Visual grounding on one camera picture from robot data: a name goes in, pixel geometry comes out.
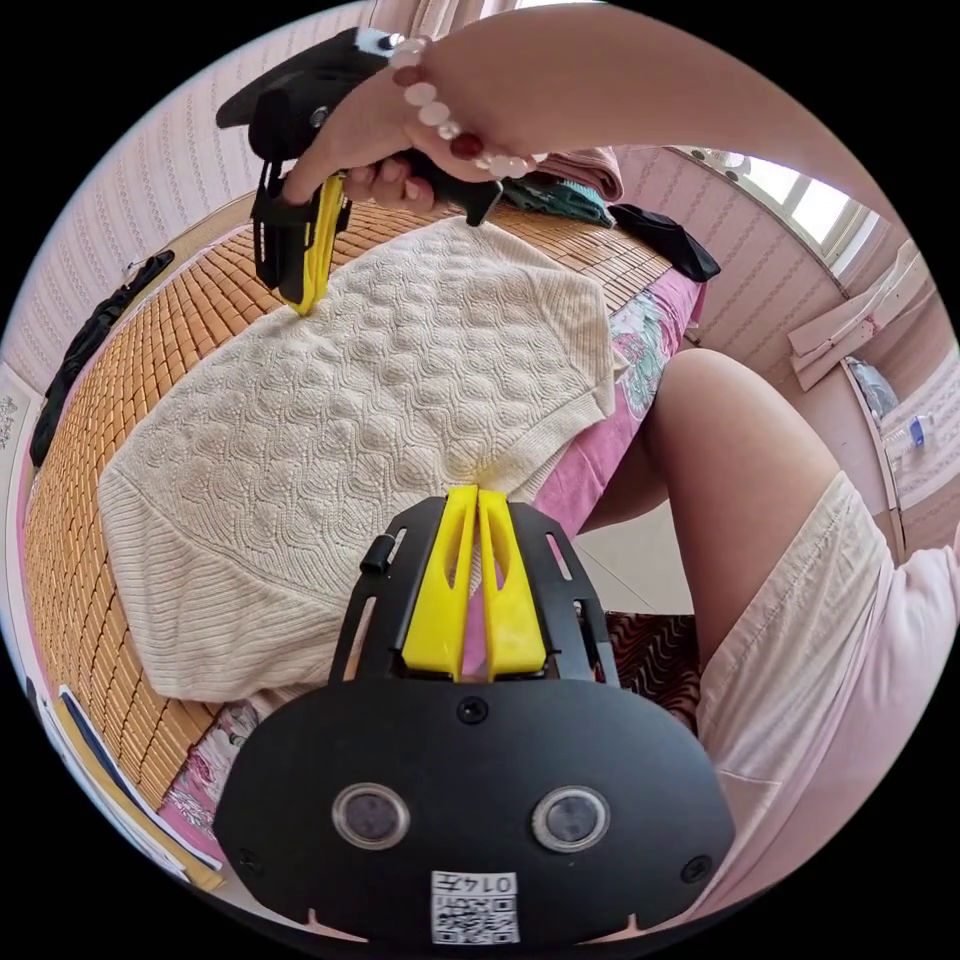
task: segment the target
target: camera lens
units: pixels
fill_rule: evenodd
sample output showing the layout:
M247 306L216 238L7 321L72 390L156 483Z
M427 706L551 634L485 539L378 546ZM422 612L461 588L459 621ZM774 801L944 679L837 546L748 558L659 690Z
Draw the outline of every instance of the camera lens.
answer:
M594 846L607 832L606 802L588 787L561 787L547 794L533 812L533 834L556 853L577 853Z
M410 825L406 804L388 787L357 783L333 802L333 825L348 843L363 850L398 844Z

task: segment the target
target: red bead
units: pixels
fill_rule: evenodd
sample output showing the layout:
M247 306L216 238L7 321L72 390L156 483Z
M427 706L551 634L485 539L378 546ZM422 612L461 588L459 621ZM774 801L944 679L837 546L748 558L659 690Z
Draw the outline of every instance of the red bead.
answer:
M473 160L483 153L483 141L474 133L461 133L450 141L450 152L458 160Z
M393 82L398 87L412 87L423 79L423 71L419 67L400 67L393 72Z

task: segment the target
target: qr code sticker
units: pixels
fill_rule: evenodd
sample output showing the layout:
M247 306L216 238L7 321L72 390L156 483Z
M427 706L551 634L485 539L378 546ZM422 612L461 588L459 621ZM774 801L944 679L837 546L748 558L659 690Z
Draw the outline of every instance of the qr code sticker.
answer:
M515 873L431 875L433 942L460 946L519 943Z

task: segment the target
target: window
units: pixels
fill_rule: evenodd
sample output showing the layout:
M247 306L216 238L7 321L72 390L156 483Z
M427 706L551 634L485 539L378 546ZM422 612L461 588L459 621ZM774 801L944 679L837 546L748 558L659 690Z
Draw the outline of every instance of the window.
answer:
M796 170L723 150L679 149L723 173L769 207L828 266L843 255L870 216L862 204Z

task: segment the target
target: cream knit sweater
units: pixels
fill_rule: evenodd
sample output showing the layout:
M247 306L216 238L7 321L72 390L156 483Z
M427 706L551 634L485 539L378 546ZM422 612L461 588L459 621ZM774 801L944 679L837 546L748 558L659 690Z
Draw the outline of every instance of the cream knit sweater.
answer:
M307 319L256 321L100 480L154 689L223 702L322 683L373 538L457 484L532 499L613 412L616 366L599 284L461 219L344 266Z

